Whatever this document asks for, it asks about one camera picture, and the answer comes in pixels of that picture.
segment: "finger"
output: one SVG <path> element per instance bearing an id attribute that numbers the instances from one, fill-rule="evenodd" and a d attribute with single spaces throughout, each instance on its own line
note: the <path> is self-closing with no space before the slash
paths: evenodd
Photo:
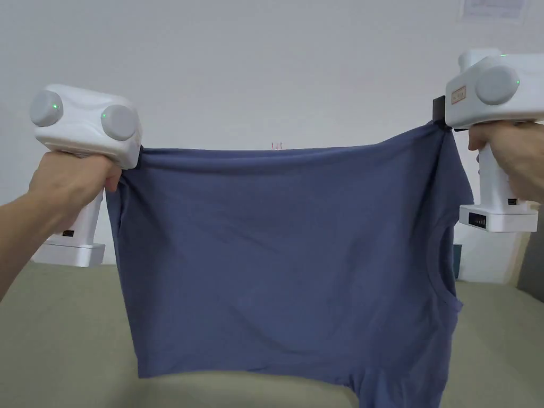
<path id="1" fill-rule="evenodd" d="M 540 125 L 535 122 L 519 122 L 519 123 L 516 123 L 516 127 L 521 129 L 534 129 L 539 132 L 542 132 L 544 129 L 544 125 Z"/>
<path id="2" fill-rule="evenodd" d="M 519 185 L 515 181 L 510 180 L 508 184 L 510 185 L 510 190 L 512 190 L 512 193 L 514 194 L 516 198 L 520 200 L 528 201 L 528 198 L 523 193 L 523 190 L 519 187 Z"/>
<path id="3" fill-rule="evenodd" d="M 468 149 L 480 150 L 498 133 L 514 128 L 511 122 L 500 121 L 474 125 L 468 131 Z"/>
<path id="4" fill-rule="evenodd" d="M 58 152 L 47 152 L 44 153 L 44 155 L 41 157 L 40 164 L 38 165 L 38 168 L 43 168 L 46 166 L 51 160 L 54 160 L 55 157 L 58 155 Z"/>
<path id="5" fill-rule="evenodd" d="M 52 152 L 47 152 L 44 154 L 44 156 L 42 157 L 42 161 L 49 161 L 49 160 L 58 160 L 59 157 L 62 157 L 62 158 L 66 158 L 66 157 L 71 157 L 73 159 L 77 159 L 76 156 L 74 156 L 73 154 L 71 153 L 67 153 L 67 152 L 59 152 L 59 151 L 52 151 Z"/>
<path id="6" fill-rule="evenodd" d="M 113 193 L 117 190 L 117 185 L 119 184 L 119 179 L 121 178 L 121 169 L 117 166 L 113 166 L 110 176 L 106 178 L 105 187 L 106 190 Z"/>
<path id="7" fill-rule="evenodd" d="M 468 131 L 468 149 L 470 151 L 480 150 L 487 143 L 487 129 L 484 125 L 472 126 Z"/>

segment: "t-shirt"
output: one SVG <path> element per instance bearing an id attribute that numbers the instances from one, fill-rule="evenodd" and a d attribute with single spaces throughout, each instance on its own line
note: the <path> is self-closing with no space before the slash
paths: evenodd
<path id="1" fill-rule="evenodd" d="M 281 151 L 143 149 L 107 195 L 142 378 L 195 370 L 437 408 L 472 192 L 453 135 Z"/>

